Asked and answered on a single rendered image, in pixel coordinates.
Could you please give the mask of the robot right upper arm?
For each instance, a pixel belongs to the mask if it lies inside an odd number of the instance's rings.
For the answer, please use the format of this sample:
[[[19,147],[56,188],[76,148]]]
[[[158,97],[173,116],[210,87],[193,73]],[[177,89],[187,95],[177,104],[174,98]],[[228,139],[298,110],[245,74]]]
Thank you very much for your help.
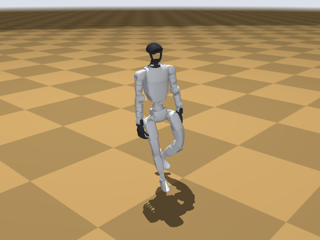
[[[138,103],[143,103],[145,101],[145,95],[142,94],[143,91],[143,80],[146,78],[146,70],[138,70],[134,73],[135,80],[135,95],[138,96]]]

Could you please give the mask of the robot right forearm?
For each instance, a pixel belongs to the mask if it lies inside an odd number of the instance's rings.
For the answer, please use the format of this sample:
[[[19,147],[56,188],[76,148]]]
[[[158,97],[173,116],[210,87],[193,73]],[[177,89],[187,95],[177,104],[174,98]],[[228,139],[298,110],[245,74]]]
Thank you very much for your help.
[[[136,112],[136,120],[135,123],[140,125],[140,120],[143,120],[144,114],[143,114],[143,104],[139,103],[139,98],[136,95],[135,96],[135,101],[134,101],[134,105],[135,105],[135,112]],[[144,122],[144,120],[143,120]]]

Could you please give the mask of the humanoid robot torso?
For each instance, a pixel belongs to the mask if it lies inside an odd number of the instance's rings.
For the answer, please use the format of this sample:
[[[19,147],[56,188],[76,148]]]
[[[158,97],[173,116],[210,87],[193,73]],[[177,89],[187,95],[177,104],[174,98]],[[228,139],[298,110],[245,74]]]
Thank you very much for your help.
[[[155,123],[168,118],[167,108],[163,106],[162,101],[166,100],[169,91],[169,69],[163,62],[158,65],[160,65],[158,68],[153,68],[153,64],[150,64],[151,67],[146,65],[143,68],[146,70],[143,90],[147,99],[153,102],[149,113],[153,116]]]

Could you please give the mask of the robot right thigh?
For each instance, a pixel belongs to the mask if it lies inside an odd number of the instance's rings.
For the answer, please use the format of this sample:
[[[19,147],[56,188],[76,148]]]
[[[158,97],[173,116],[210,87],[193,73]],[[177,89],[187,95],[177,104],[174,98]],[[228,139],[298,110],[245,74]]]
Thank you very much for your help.
[[[153,156],[156,157],[159,155],[160,157],[162,157],[163,154],[159,146],[158,130],[153,115],[149,115],[148,117],[143,119],[143,128],[149,135],[146,135],[146,137],[148,138],[149,144],[151,146]]]

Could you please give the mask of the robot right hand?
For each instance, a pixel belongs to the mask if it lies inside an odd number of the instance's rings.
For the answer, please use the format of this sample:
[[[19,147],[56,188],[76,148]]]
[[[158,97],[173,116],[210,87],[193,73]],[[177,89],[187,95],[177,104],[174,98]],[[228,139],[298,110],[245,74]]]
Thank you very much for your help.
[[[143,125],[144,125],[144,122],[143,122],[142,119],[140,120],[140,124],[136,124],[136,126],[137,126],[137,134],[138,134],[139,137],[141,137],[143,139],[148,139],[148,137],[146,137],[145,134],[147,136],[149,136],[149,135],[144,131]]]

